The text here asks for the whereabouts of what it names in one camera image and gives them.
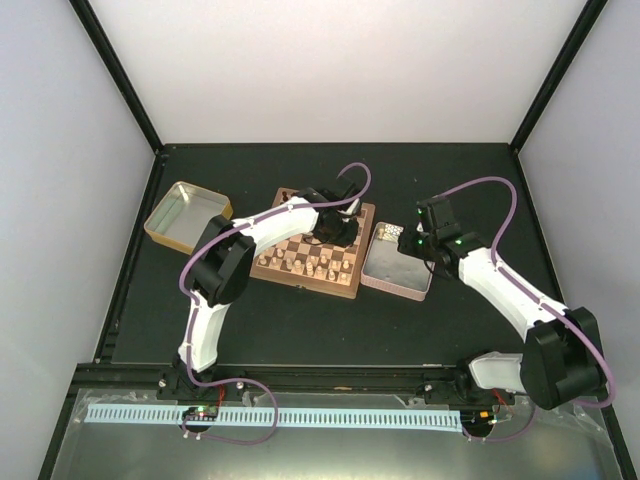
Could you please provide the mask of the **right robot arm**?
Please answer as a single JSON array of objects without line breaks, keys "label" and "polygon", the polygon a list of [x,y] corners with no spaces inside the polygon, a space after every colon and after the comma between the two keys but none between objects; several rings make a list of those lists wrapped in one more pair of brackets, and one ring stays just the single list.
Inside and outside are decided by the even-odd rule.
[{"label": "right robot arm", "polygon": [[591,312],[571,310],[533,288],[476,233],[462,231],[447,198],[420,201],[416,210],[419,222],[400,234],[399,253],[475,290],[523,341],[521,353],[493,351],[468,360],[467,370],[454,379],[461,400],[476,403],[491,389],[500,389],[525,394],[551,410],[605,385]]}]

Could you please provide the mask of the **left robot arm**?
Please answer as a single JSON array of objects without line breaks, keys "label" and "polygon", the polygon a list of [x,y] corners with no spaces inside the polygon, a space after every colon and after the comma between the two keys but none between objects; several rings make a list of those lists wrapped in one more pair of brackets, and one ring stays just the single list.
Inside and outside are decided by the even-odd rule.
[{"label": "left robot arm", "polygon": [[190,299],[184,339],[178,348],[185,369],[179,386],[193,399],[207,397],[220,385],[208,368],[218,357],[218,342],[231,304],[246,289],[254,259],[297,234],[324,236],[326,242],[348,246],[356,238],[355,213],[371,181],[353,182],[338,195],[307,188],[284,203],[247,218],[212,218],[179,278]]}]

